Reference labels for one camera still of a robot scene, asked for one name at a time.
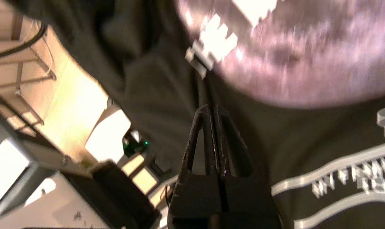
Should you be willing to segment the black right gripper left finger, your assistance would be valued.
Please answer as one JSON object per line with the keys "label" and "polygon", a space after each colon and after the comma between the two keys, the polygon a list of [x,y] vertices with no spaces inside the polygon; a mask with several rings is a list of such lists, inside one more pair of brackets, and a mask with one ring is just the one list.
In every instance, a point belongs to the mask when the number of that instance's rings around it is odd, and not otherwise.
{"label": "black right gripper left finger", "polygon": [[[204,175],[192,172],[200,130],[204,135]],[[222,211],[216,136],[213,110],[208,105],[201,106],[194,115],[181,171],[168,208],[170,228],[207,228],[210,217]]]}

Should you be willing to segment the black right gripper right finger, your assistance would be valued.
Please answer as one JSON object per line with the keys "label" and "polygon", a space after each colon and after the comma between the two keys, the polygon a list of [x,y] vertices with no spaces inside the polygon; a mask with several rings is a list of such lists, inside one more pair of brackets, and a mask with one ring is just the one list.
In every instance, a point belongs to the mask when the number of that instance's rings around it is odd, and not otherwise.
{"label": "black right gripper right finger", "polygon": [[216,106],[222,210],[227,223],[280,223],[280,214],[264,175],[251,154],[229,112]]}

